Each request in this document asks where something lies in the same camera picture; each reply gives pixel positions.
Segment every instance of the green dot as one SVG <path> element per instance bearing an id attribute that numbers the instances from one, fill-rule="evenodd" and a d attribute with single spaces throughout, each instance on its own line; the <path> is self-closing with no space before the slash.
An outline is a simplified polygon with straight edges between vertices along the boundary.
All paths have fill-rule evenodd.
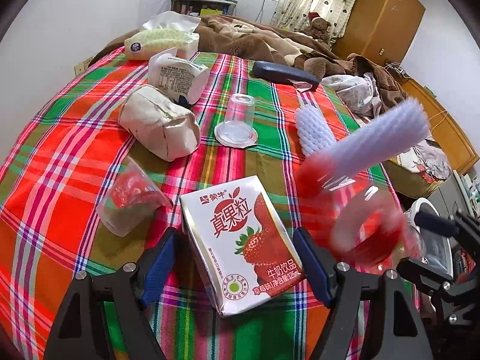
<path id="1" fill-rule="evenodd" d="M 238 283 L 230 284 L 230 291 L 237 292 L 238 290 L 240 290 L 240 286 L 238 285 Z"/>

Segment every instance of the metal screw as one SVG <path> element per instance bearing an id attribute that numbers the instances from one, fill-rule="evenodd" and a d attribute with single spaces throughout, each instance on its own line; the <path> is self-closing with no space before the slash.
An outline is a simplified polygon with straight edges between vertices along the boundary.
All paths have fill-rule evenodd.
<path id="1" fill-rule="evenodd" d="M 87 277 L 87 272 L 86 271 L 78 271 L 76 274 L 75 274 L 75 279 L 77 280 L 83 280 Z"/>
<path id="2" fill-rule="evenodd" d="M 350 269 L 350 266 L 346 262 L 339 262 L 337 264 L 337 269 L 342 272 L 346 272 Z"/>
<path id="3" fill-rule="evenodd" d="M 397 271 L 394 271 L 393 269 L 388 269 L 386 272 L 387 278 L 395 280 L 398 277 Z"/>
<path id="4" fill-rule="evenodd" d="M 134 262 L 128 262 L 123 266 L 125 272 L 133 272 L 137 266 Z"/>

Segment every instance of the wooden panel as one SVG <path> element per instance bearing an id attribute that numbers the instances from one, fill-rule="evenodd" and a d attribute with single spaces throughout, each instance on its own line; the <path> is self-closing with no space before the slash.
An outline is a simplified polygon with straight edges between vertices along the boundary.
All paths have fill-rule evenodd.
<path id="1" fill-rule="evenodd" d="M 424 12 L 418 0 L 387 0 L 363 56 L 379 65 L 386 59 L 402 62 Z"/>
<path id="2" fill-rule="evenodd" d="M 333 46 L 333 53 L 341 59 L 351 53 L 362 55 L 380 17 L 386 0 L 355 0 L 345 35 Z"/>
<path id="3" fill-rule="evenodd" d="M 479 160 L 479 156 L 457 122 L 450 115 L 443 120 L 446 112 L 440 113 L 445 108 L 414 79 L 404 80 L 402 88 L 410 96 L 416 97 L 428 117 L 432 117 L 431 128 L 440 123 L 433 129 L 432 135 L 445 152 L 452 169 L 459 174 L 467 173 Z"/>

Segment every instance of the blue gripper pad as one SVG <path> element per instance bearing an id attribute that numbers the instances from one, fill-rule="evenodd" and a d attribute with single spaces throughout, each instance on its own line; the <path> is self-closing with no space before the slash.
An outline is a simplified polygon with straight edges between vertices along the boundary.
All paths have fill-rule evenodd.
<path id="1" fill-rule="evenodd" d="M 333 298 L 330 295 L 327 274 L 300 229 L 294 231 L 292 242 L 300 256 L 303 270 L 307 275 L 307 280 L 313 294 L 325 307 L 330 308 Z"/>
<path id="2" fill-rule="evenodd" d="M 140 299 L 140 302 L 144 307 L 147 307 L 150 303 L 156 302 L 160 299 L 163 287 L 169 277 L 174 262 L 174 234 L 171 234 L 145 275 L 143 294 Z"/>

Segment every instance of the electrical outlet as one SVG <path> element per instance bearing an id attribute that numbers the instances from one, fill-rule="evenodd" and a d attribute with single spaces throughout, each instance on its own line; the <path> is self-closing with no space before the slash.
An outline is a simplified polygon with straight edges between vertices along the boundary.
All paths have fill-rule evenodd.
<path id="1" fill-rule="evenodd" d="M 80 62 L 79 64 L 76 64 L 74 69 L 75 69 L 75 77 L 81 75 L 85 71 L 84 62 Z"/>
<path id="2" fill-rule="evenodd" d="M 90 58 L 87 58 L 85 61 L 83 61 L 84 70 L 88 69 L 88 65 L 90 64 L 90 62 L 92 62 L 92 60 L 93 60 L 93 57 L 91 56 Z"/>

